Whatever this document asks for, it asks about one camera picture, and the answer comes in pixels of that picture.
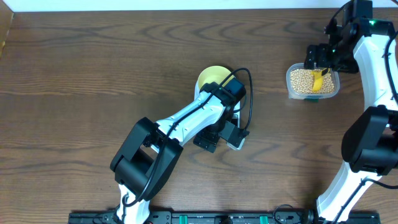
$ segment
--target clear plastic bowl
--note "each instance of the clear plastic bowl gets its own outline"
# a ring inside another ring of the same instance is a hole
[[[287,83],[287,91],[289,92],[289,98],[290,99],[298,99],[298,100],[304,100],[304,99],[325,99],[325,98],[330,98],[332,96],[335,96],[338,93],[338,90],[340,89],[340,80],[338,78],[338,72],[331,72],[331,81],[333,82],[335,86],[335,90],[332,93],[297,93],[296,91],[293,90],[292,87],[292,82],[290,81],[290,73],[293,72],[296,69],[303,69],[304,68],[304,63],[297,63],[292,65],[286,72],[286,83]]]

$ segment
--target table surface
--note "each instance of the table surface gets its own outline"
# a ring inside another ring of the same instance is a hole
[[[314,103],[288,99],[285,73],[307,45],[327,41],[323,26],[334,12],[16,14],[0,60],[0,223],[66,223],[71,211],[117,206],[109,163],[125,137],[142,117],[156,121],[189,104],[211,65],[252,72],[251,133],[239,152],[222,141],[214,154],[188,142],[152,205],[313,208],[340,168],[341,138],[363,112],[361,79],[340,74],[340,92]],[[396,12],[375,9],[374,17],[398,24]],[[396,223],[397,201],[397,192],[374,185],[355,209]]]

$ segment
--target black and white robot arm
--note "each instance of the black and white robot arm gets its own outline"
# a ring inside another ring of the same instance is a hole
[[[239,101],[245,96],[246,89],[225,68],[210,67],[205,71],[207,81],[200,86],[197,84],[192,103],[155,123],[142,118],[134,125],[112,160],[111,170],[121,191],[120,206],[116,213],[119,222],[145,222],[149,216],[150,199],[169,179],[182,153],[182,146],[195,135],[193,143],[210,152],[215,151],[220,138],[225,139],[234,150],[242,148],[249,132],[247,126],[239,128]],[[224,85],[221,85],[220,77],[225,78]],[[158,152],[156,159],[151,159],[141,146],[151,147]]]
[[[338,12],[341,10],[343,25],[338,26],[336,15],[333,16],[325,27],[329,43],[308,46],[305,59],[308,69],[318,66],[361,73],[365,112],[346,132],[341,146],[344,161],[329,188],[317,198],[319,220],[334,223],[346,221],[350,210],[371,186],[372,182],[366,182],[355,192],[362,180],[379,180],[398,164],[398,141],[393,135],[383,134],[386,127],[396,131],[398,101],[394,83],[398,83],[398,68],[394,26],[390,21],[373,19],[371,1],[350,1]]]

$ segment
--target white wall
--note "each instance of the white wall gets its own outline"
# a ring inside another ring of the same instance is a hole
[[[341,7],[348,0],[3,0],[14,12]],[[373,7],[397,7],[374,0]]]

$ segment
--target cardboard edge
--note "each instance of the cardboard edge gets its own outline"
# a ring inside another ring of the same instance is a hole
[[[11,28],[14,12],[8,8],[3,0],[0,0],[0,59],[6,46],[6,39]]]

